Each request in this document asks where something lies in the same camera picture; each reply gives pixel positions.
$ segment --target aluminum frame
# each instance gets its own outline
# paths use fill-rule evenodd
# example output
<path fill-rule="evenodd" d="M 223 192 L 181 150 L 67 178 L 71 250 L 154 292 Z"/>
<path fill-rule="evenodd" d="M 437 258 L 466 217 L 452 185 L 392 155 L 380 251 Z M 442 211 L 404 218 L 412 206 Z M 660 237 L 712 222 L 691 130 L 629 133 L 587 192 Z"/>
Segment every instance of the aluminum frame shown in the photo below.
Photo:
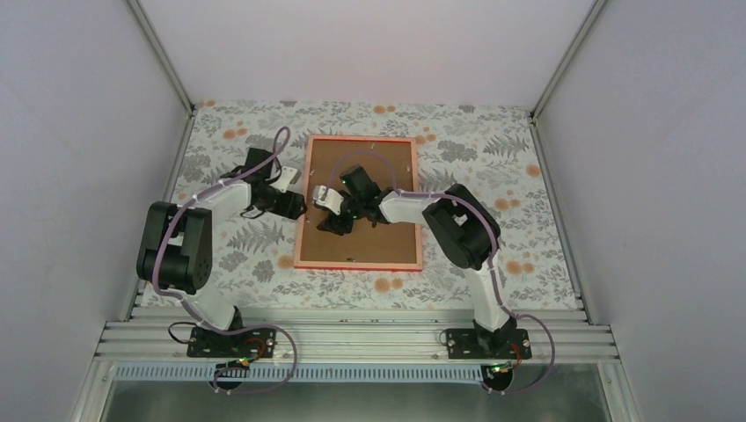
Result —
<path fill-rule="evenodd" d="M 552 213 L 558 225 L 560 242 L 566 254 L 568 271 L 576 292 L 577 310 L 536 311 L 537 317 L 545 320 L 557 342 L 557 363 L 596 363 L 603 380 L 603 390 L 614 422 L 639 420 L 624 369 L 619 361 L 618 350 L 611 328 L 593 325 L 593 305 L 582 294 L 582 283 L 578 277 L 572 249 L 557 202 L 544 149 L 536 128 L 537 117 L 546 106 L 552 91 L 561 79 L 569 63 L 574 59 L 578 47 L 588 36 L 589 30 L 607 3 L 596 0 L 583 21 L 578 33 L 562 57 L 530 114 L 531 134 L 542 167 L 543 177 Z M 167 182 L 165 198 L 171 196 L 178 177 L 184 150 L 188 144 L 194 124 L 194 105 L 174 70 L 168 56 L 158 40 L 140 2 L 127 0 L 138 25 L 151 44 L 161 66 L 169 78 L 172 88 L 191 119 L 186 124 L 174 161 L 172 174 Z M 109 322 L 102 332 L 99 346 L 85 378 L 83 389 L 72 415 L 74 421 L 98 421 L 106 414 L 106 404 L 112 381 L 122 366 L 143 367 L 146 365 L 178 364 L 206 365 L 223 362 L 221 359 L 187 358 L 183 345 L 171 341 L 166 327 L 188 318 L 181 308 L 143 308 L 143 284 L 134 289 L 133 297 L 122 311 L 122 322 Z M 473 367 L 492 360 L 454 361 L 447 359 L 445 346 L 439 343 L 439 334 L 445 328 L 471 327 L 473 314 L 469 310 L 440 311 L 356 311 L 314 309 L 242 309 L 245 321 L 271 323 L 287 329 L 296 339 L 302 351 L 304 365 L 402 365 L 404 367 Z M 524 364 L 545 364 L 548 361 L 548 338 L 538 325 L 519 322 L 519 327 L 530 331 L 534 358 Z M 188 329 L 174 329 L 177 336 L 187 336 Z M 287 365 L 292 361 L 287 341 L 280 338 L 275 358 L 268 364 Z"/>
<path fill-rule="evenodd" d="M 184 84 L 181 82 L 181 79 L 179 79 L 179 74 L 176 73 L 176 69 L 171 64 L 171 60 L 169 60 L 163 44 L 161 44 L 161 41 L 158 39 L 156 30 L 153 28 L 153 24 L 151 24 L 147 13 L 145 13 L 145 9 L 143 9 L 143 6 L 140 4 L 140 0 L 125 0 L 125 3 L 127 3 L 129 10 L 132 12 L 133 17 L 137 22 L 137 26 L 139 26 L 140 30 L 143 32 L 143 36 L 148 41 L 148 44 L 150 44 L 153 54 L 156 55 L 156 59 L 165 73 L 165 76 L 168 78 L 168 82 L 171 85 L 173 92 L 179 98 L 181 106 L 183 106 L 184 111 L 191 116 L 194 111 L 194 102 L 189 98 L 187 89 L 184 88 Z"/>

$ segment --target leaf pattern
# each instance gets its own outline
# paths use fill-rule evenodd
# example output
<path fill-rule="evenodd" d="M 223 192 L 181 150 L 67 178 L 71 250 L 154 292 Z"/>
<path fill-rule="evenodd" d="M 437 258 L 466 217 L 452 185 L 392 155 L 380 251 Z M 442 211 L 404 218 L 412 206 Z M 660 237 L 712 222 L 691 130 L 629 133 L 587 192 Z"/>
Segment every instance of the leaf pattern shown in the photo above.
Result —
<path fill-rule="evenodd" d="M 496 156 L 513 156 L 518 157 L 518 153 L 524 152 L 530 149 L 528 141 L 521 139 L 518 135 L 504 137 L 504 136 L 493 136 L 492 139 L 487 141 L 487 145 L 482 150 L 487 154 L 494 154 Z"/>
<path fill-rule="evenodd" d="M 290 127 L 286 165 L 305 163 L 310 135 L 417 137 L 422 191 L 469 188 L 501 226 L 497 268 L 508 306 L 571 309 L 574 292 L 524 110 L 484 105 L 380 105 L 311 101 L 208 101 L 197 112 L 172 200 L 183 202 L 241 165 L 249 147 L 271 149 Z M 296 222 L 234 215 L 213 234 L 211 277 L 238 306 L 315 309 L 469 309 L 465 270 L 424 227 L 421 273 L 296 270 Z M 178 306 L 146 289 L 143 306 Z"/>

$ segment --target cable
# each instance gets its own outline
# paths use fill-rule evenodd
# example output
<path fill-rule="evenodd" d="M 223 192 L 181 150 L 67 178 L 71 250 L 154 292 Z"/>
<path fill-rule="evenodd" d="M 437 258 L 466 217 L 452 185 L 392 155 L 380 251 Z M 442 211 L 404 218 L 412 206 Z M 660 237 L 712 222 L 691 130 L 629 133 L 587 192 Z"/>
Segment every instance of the cable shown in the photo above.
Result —
<path fill-rule="evenodd" d="M 513 367 L 513 369 L 516 369 L 521 366 L 521 362 L 523 361 L 521 358 L 521 349 L 513 343 L 510 343 L 510 347 L 513 349 L 513 352 L 516 352 L 516 365 Z"/>
<path fill-rule="evenodd" d="M 278 169 L 277 170 L 277 176 L 275 176 L 273 178 L 267 179 L 267 181 L 265 183 L 267 183 L 268 185 L 272 185 L 274 182 L 276 182 L 277 180 L 280 180 L 280 178 L 282 177 L 282 166 L 280 165 L 280 160 L 278 160 L 276 158 L 274 160 L 274 163 L 277 164 L 277 169 Z"/>
<path fill-rule="evenodd" d="M 280 145 L 280 148 L 277 149 L 275 152 L 273 152 L 271 156 L 267 157 L 264 161 L 252 167 L 251 169 L 244 171 L 243 173 L 240 173 L 237 176 L 234 176 L 233 178 L 228 179 L 227 181 L 216 183 L 212 185 L 211 187 L 205 189 L 204 191 L 197 193 L 195 196 L 192 197 L 192 199 L 188 200 L 181 207 L 179 207 L 179 209 L 176 211 L 176 214 L 171 219 L 171 222 L 169 223 L 168 227 L 166 228 L 165 233 L 163 235 L 163 241 L 161 241 L 161 244 L 158 247 L 158 251 L 156 253 L 156 260 L 153 265 L 153 276 L 152 276 L 152 281 L 151 281 L 153 290 L 158 295 L 172 297 L 178 300 L 179 302 L 181 302 L 181 305 L 184 307 L 184 310 L 187 312 L 187 314 L 189 314 L 192 318 L 194 318 L 197 321 L 196 323 L 197 326 L 207 328 L 208 330 L 212 330 L 222 336 L 235 336 L 235 335 L 247 332 L 247 331 L 256 330 L 258 328 L 269 328 L 269 329 L 278 331 L 282 333 L 282 335 L 287 337 L 288 342 L 290 343 L 290 346 L 293 349 L 293 366 L 290 368 L 290 371 L 288 371 L 288 374 L 280 382 L 276 383 L 272 387 L 267 387 L 265 389 L 240 390 L 240 391 L 235 391 L 233 393 L 229 393 L 227 389 L 221 389 L 215 383 L 213 387 L 216 388 L 215 389 L 216 392 L 223 392 L 227 394 L 254 395 L 254 394 L 269 393 L 271 391 L 275 391 L 276 389 L 279 389 L 280 387 L 288 383 L 288 381 L 290 381 L 290 378 L 292 378 L 292 376 L 295 374 L 296 369 L 298 367 L 298 348 L 297 348 L 296 342 L 287 331 L 285 331 L 283 328 L 278 327 L 277 325 L 272 325 L 272 324 L 248 325 L 244 328 L 233 330 L 233 331 L 221 330 L 215 327 L 209 321 L 206 321 L 204 318 L 202 318 L 200 313 L 197 312 L 197 310 L 194 309 L 192 305 L 189 304 L 189 302 L 184 300 L 184 295 L 182 293 L 174 292 L 174 291 L 166 291 L 166 290 L 161 289 L 160 286 L 158 285 L 158 274 L 160 273 L 160 268 L 161 268 L 161 265 L 163 264 L 163 258 L 165 255 L 166 246 L 168 246 L 168 240 L 171 239 L 173 231 L 176 229 L 176 226 L 179 223 L 179 219 L 181 218 L 182 215 L 184 215 L 187 209 L 189 209 L 189 207 L 191 207 L 192 205 L 198 203 L 200 200 L 206 197 L 209 197 L 209 195 L 216 193 L 224 189 L 227 186 L 233 185 L 234 183 L 243 181 L 244 178 L 251 176 L 253 173 L 263 168 L 265 165 L 271 163 L 272 160 L 276 159 L 277 156 L 280 155 L 280 153 L 285 149 L 285 147 L 288 145 L 290 141 L 290 129 L 287 126 L 283 126 L 280 128 L 280 130 L 277 131 L 277 135 L 274 136 L 274 144 L 276 145 L 277 140 L 280 139 L 280 134 L 282 134 L 283 131 L 286 133 L 285 141 L 282 142 L 282 145 Z"/>
<path fill-rule="evenodd" d="M 171 339 L 173 341 L 179 343 L 180 345 L 188 345 L 189 344 L 188 340 L 182 340 L 182 339 L 176 337 L 176 335 L 174 335 L 173 332 L 171 331 L 171 328 L 173 328 L 173 327 L 175 327 L 177 325 L 189 325 L 190 327 L 195 327 L 195 326 L 197 326 L 197 324 L 196 323 L 190 323 L 189 321 L 179 321 L 177 323 L 173 323 L 173 324 L 171 324 L 171 325 L 168 326 L 168 329 L 167 329 L 168 335 L 171 336 Z"/>
<path fill-rule="evenodd" d="M 247 339 L 244 342 L 244 346 L 248 345 L 249 343 L 259 343 L 261 348 L 257 349 L 257 359 L 261 357 L 261 355 L 264 354 L 264 351 L 267 349 L 267 343 L 264 342 L 261 338 L 252 337 Z"/>
<path fill-rule="evenodd" d="M 448 346 L 448 343 L 445 343 L 441 340 L 442 335 L 445 334 L 445 330 L 441 331 L 440 334 L 438 334 L 438 343 L 441 344 L 441 346 Z"/>
<path fill-rule="evenodd" d="M 259 217 L 261 217 L 262 215 L 264 215 L 264 214 L 265 214 L 266 212 L 267 212 L 267 211 L 266 211 L 266 209 L 263 209 L 263 210 L 262 210 L 261 212 L 259 212 L 259 213 L 258 213 L 257 215 L 255 215 L 255 216 L 253 216 L 253 217 L 246 217 L 246 219 L 247 219 L 247 220 L 256 220 L 257 218 L 259 218 Z"/>
<path fill-rule="evenodd" d="M 537 324 L 539 324 L 541 328 L 544 330 L 544 332 L 546 332 L 546 337 L 549 338 L 549 346 L 552 349 L 552 357 L 549 359 L 549 367 L 546 369 L 546 372 L 544 372 L 541 378 L 539 378 L 536 382 L 532 383 L 528 387 L 524 387 L 522 389 L 516 389 L 513 391 L 501 391 L 500 394 L 503 396 L 513 396 L 515 394 L 521 394 L 521 393 L 536 389 L 541 384 L 546 382 L 547 377 L 554 370 L 554 361 L 556 361 L 557 359 L 557 348 L 554 344 L 554 337 L 552 337 L 552 332 L 549 331 L 549 328 L 546 326 L 546 324 L 544 324 L 542 320 L 536 318 L 535 316 L 531 314 L 518 315 L 512 310 L 508 309 L 508 307 L 505 306 L 505 303 L 502 302 L 502 298 L 500 298 L 500 291 L 498 288 L 499 284 L 497 281 L 497 275 L 495 273 L 495 268 L 492 262 L 494 256 L 497 255 L 497 251 L 498 251 L 497 238 L 495 237 L 494 232 L 492 231 L 492 228 L 490 227 L 489 223 L 485 219 L 484 215 L 480 214 L 477 208 L 475 208 L 469 202 L 466 202 L 465 200 L 458 198 L 457 196 L 450 195 L 448 193 L 405 192 L 403 190 L 398 190 L 396 192 L 399 194 L 399 196 L 404 197 L 404 198 L 440 198 L 440 199 L 445 199 L 445 200 L 454 200 L 459 205 L 462 205 L 463 207 L 468 209 L 472 214 L 474 214 L 474 216 L 477 217 L 479 222 L 482 223 L 482 226 L 484 226 L 487 232 L 487 235 L 489 236 L 490 244 L 492 245 L 492 250 L 490 251 L 489 258 L 487 258 L 487 268 L 489 269 L 489 272 L 490 272 L 490 278 L 492 279 L 492 286 L 494 290 L 494 298 L 497 301 L 498 306 L 500 306 L 500 309 L 502 309 L 503 312 L 505 312 L 506 314 L 508 314 L 509 316 L 515 319 L 529 318 L 533 320 L 534 322 L 536 322 Z M 489 393 L 492 393 L 492 389 L 487 387 L 486 384 L 484 384 L 483 382 L 481 384 L 482 384 L 482 388 L 486 389 Z"/>
<path fill-rule="evenodd" d="M 336 163 L 334 163 L 334 167 L 332 167 L 332 171 L 329 173 L 329 178 L 326 180 L 327 189 L 324 190 L 324 193 L 321 194 L 321 200 L 325 200 L 326 195 L 329 194 L 328 188 L 332 185 L 332 178 L 334 178 L 334 176 L 337 174 L 340 164 L 342 164 L 343 161 L 347 160 L 351 156 L 374 156 L 375 158 L 378 158 L 379 160 L 381 160 L 381 162 L 386 164 L 386 167 L 388 167 L 389 171 L 391 172 L 391 188 L 394 191 L 397 190 L 396 172 L 394 171 L 394 167 L 393 165 L 391 165 L 391 162 L 387 160 L 385 156 L 382 156 L 375 151 L 371 151 L 368 149 L 357 149 L 355 151 L 348 152 L 344 156 L 341 156 L 340 159 L 337 160 Z"/>

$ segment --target white wall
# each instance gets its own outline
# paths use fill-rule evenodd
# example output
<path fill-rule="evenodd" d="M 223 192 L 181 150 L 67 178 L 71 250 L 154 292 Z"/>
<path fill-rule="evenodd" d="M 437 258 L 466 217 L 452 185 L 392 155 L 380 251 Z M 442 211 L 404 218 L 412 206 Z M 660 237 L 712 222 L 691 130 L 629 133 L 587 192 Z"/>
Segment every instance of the white wall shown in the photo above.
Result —
<path fill-rule="evenodd" d="M 66 420 L 184 113 L 124 1 L 4 4 L 0 62 L 0 418 Z"/>
<path fill-rule="evenodd" d="M 592 0 L 142 0 L 192 99 L 532 108 Z"/>
<path fill-rule="evenodd" d="M 742 420 L 746 3 L 610 2 L 540 117 L 645 420 Z"/>

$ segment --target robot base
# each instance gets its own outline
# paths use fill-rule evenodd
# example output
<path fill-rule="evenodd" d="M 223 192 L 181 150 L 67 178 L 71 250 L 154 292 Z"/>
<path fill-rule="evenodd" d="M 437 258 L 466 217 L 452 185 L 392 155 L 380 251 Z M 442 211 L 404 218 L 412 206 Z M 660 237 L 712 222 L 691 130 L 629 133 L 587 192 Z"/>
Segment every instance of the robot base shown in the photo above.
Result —
<path fill-rule="evenodd" d="M 228 331 L 243 328 L 241 313 L 235 308 Z M 194 327 L 189 336 L 186 356 L 190 358 L 272 358 L 277 334 L 271 328 L 257 328 L 235 336 L 224 336 Z"/>
<path fill-rule="evenodd" d="M 479 343 L 477 331 L 471 328 L 449 328 L 445 331 L 449 359 L 516 359 L 516 352 L 510 345 L 516 345 L 522 360 L 530 359 L 531 345 L 526 330 L 514 329 L 503 347 L 489 351 Z"/>

